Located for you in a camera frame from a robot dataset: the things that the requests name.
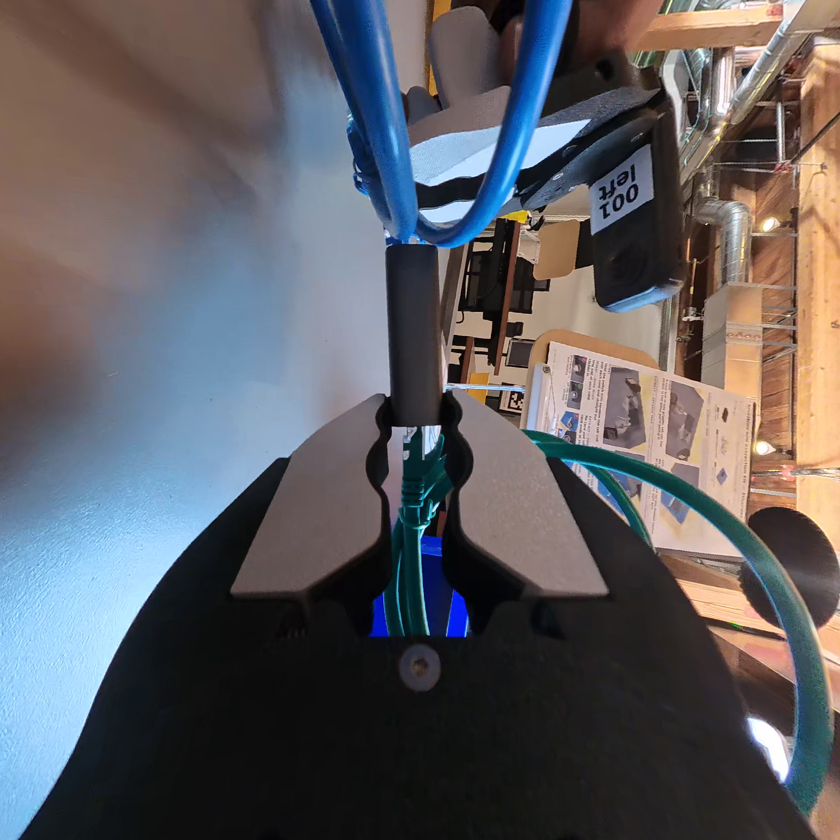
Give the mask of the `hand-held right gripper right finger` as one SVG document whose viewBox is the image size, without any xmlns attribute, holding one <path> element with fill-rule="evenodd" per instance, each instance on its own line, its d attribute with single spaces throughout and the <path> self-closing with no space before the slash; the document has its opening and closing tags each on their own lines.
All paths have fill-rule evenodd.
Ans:
<svg viewBox="0 0 840 840">
<path fill-rule="evenodd" d="M 442 402 L 452 490 L 444 576 L 482 634 L 507 602 L 609 596 L 590 548 L 541 449 L 467 393 Z"/>
</svg>

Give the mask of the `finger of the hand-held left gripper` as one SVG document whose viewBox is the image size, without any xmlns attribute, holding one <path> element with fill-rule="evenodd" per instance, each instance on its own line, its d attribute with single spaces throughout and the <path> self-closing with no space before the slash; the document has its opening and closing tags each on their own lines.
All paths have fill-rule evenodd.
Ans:
<svg viewBox="0 0 840 840">
<path fill-rule="evenodd" d="M 457 101 L 408 127 L 413 177 L 421 186 L 439 186 L 487 172 L 505 118 L 509 87 L 497 87 Z M 538 165 L 588 127 L 588 119 L 539 121 L 521 163 Z"/>
<path fill-rule="evenodd" d="M 416 179 L 416 198 L 419 213 L 431 224 L 450 226 L 456 224 L 476 200 L 483 175 L 456 177 L 435 184 Z M 522 210 L 520 195 L 529 188 L 529 175 L 520 174 L 507 198 L 500 205 L 491 221 L 509 213 Z"/>
</svg>

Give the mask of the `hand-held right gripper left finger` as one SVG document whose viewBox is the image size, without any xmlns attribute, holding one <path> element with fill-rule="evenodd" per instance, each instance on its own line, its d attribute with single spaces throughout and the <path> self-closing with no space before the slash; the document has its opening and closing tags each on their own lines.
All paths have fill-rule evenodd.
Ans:
<svg viewBox="0 0 840 840">
<path fill-rule="evenodd" d="M 383 490 L 391 437 L 384 394 L 322 426 L 288 459 L 231 596 L 340 604 L 369 634 L 392 579 L 390 507 Z"/>
</svg>

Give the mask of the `black ethernet coupler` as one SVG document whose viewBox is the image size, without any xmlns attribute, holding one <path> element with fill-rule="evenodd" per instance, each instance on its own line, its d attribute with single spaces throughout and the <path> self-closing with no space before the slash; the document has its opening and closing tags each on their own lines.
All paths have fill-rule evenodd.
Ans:
<svg viewBox="0 0 840 840">
<path fill-rule="evenodd" d="M 437 249 L 387 246 L 385 288 L 393 423 L 436 426 L 444 393 Z"/>
</svg>

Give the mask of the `person's left hand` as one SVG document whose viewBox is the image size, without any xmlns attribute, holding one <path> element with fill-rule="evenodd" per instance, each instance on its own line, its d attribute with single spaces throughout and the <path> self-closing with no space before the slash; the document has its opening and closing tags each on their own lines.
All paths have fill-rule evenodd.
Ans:
<svg viewBox="0 0 840 840">
<path fill-rule="evenodd" d="M 626 50 L 637 36 L 636 2 L 574 2 L 570 68 L 582 67 L 614 49 Z"/>
</svg>

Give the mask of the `blue plastic bin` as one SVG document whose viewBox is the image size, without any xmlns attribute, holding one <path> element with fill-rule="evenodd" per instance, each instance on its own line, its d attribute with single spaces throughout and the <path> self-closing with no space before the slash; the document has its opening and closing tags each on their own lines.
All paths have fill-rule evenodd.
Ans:
<svg viewBox="0 0 840 840">
<path fill-rule="evenodd" d="M 469 619 L 464 598 L 448 583 L 443 573 L 442 540 L 435 536 L 422 537 L 421 561 L 424 603 L 427 624 L 432 636 L 466 637 Z M 405 615 L 405 585 L 402 570 L 397 584 L 398 602 Z M 388 637 L 385 620 L 385 598 L 379 595 L 374 601 L 371 637 Z"/>
</svg>

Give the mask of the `wooden chair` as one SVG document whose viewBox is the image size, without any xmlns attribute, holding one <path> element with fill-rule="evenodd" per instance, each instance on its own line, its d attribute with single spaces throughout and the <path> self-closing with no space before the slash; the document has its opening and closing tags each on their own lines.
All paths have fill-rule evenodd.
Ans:
<svg viewBox="0 0 840 840">
<path fill-rule="evenodd" d="M 533 268 L 537 281 L 567 277 L 575 269 L 581 222 L 544 224 L 539 230 L 539 257 Z"/>
</svg>

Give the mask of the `printed instruction sheet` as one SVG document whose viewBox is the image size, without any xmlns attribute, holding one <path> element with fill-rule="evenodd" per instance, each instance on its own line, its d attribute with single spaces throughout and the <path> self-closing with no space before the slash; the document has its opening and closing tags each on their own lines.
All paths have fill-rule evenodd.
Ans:
<svg viewBox="0 0 840 840">
<path fill-rule="evenodd" d="M 526 428 L 662 469 L 746 523 L 755 414 L 747 396 L 553 340 Z"/>
</svg>

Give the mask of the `black fuzzy round object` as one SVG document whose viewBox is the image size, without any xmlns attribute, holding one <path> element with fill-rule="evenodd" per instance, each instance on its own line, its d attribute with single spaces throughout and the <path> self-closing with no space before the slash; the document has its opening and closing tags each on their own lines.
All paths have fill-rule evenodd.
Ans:
<svg viewBox="0 0 840 840">
<path fill-rule="evenodd" d="M 839 601 L 837 554 L 824 531 L 805 514 L 785 507 L 758 510 L 748 525 L 785 568 L 815 628 L 822 629 Z"/>
</svg>

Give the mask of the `silver ventilation duct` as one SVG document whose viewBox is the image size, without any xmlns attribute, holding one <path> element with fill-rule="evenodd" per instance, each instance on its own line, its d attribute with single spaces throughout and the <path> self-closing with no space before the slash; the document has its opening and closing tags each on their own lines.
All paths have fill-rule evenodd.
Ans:
<svg viewBox="0 0 840 840">
<path fill-rule="evenodd" d="M 726 130 L 746 119 L 808 37 L 826 30 L 838 14 L 835 1 L 781 5 L 779 27 L 743 79 L 737 79 L 735 46 L 696 48 L 704 58 L 698 66 L 697 120 L 679 145 L 679 181 L 695 187 L 696 221 L 719 228 L 724 284 L 749 282 L 753 221 L 744 204 L 718 197 L 713 153 Z"/>
</svg>

